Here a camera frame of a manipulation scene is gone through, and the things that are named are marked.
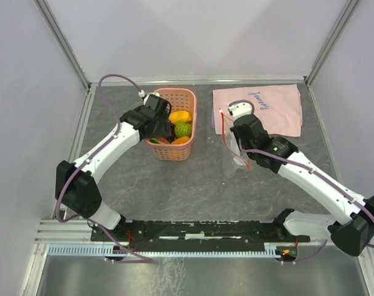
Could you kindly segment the pink plastic perforated basket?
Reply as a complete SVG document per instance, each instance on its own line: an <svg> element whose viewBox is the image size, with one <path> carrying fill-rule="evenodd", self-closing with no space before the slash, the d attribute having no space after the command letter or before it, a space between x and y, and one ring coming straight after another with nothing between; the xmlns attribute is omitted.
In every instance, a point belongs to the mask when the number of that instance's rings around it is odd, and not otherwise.
<svg viewBox="0 0 374 296"><path fill-rule="evenodd" d="M187 88L164 87L154 92L168 100L173 111L186 110L192 114L192 134L189 141L184 144L155 144L150 140L145 140L145 143L154 151L154 155L159 160L184 161L190 155L196 135L197 97L192 90Z"/></svg>

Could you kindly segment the yellow toy mango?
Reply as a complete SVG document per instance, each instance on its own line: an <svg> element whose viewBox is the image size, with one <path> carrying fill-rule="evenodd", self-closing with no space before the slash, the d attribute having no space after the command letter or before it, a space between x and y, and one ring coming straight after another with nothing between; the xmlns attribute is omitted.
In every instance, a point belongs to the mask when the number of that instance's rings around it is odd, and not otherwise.
<svg viewBox="0 0 374 296"><path fill-rule="evenodd" d="M193 119L192 114L186 110L177 110L177 111L172 112L169 115L169 120L174 125L179 124L179 123L188 123L188 122L191 122L192 119Z"/></svg>

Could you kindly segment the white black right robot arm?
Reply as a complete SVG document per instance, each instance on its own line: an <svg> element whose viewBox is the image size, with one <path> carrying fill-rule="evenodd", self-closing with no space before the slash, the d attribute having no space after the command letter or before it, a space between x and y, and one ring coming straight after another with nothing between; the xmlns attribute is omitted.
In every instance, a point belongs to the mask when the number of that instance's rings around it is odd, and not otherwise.
<svg viewBox="0 0 374 296"><path fill-rule="evenodd" d="M310 236L332 241L344 253L357 257L364 248L374 249L374 195L366 198L343 186L314 165L292 142L271 137L253 114L233 112L230 131L235 138L232 152L248 157L258 166L291 181L313 197L329 214L296 210L273 225L279 241Z"/></svg>

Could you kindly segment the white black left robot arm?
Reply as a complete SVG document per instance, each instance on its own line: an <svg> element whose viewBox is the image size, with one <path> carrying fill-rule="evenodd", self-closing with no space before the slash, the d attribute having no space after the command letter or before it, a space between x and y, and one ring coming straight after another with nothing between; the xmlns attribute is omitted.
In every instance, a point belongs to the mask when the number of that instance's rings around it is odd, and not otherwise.
<svg viewBox="0 0 374 296"><path fill-rule="evenodd" d="M141 105L118 116L111 132L89 152L73 162L60 162L56 169L56 219L67 222L60 215L64 205L76 216L104 227L112 240L122 239L126 233L125 217L103 201L98 184L128 149L145 139L169 136L171 111L169 101L156 92L150 93Z"/></svg>

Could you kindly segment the clear zip top bag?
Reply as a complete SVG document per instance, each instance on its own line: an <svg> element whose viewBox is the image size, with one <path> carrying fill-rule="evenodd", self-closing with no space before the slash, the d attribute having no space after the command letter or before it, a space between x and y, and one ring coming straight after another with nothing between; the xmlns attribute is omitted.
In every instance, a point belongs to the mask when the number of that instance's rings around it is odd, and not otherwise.
<svg viewBox="0 0 374 296"><path fill-rule="evenodd" d="M241 152L234 134L231 132L233 120L225 115L225 112L219 110L221 118L221 139L223 143L222 150L222 168L226 178L234 177L238 170L250 171L251 161L245 152Z"/></svg>

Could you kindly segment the watermelon slice toy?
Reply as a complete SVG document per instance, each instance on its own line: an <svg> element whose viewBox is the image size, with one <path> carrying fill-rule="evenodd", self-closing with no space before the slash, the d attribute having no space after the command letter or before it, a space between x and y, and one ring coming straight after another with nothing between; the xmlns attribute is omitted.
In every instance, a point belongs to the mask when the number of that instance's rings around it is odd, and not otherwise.
<svg viewBox="0 0 374 296"><path fill-rule="evenodd" d="M170 142L168 141L168 139L164 138L164 137L151 138L149 140L149 142L151 142L153 144L165 144L165 145L169 145L170 144Z"/></svg>

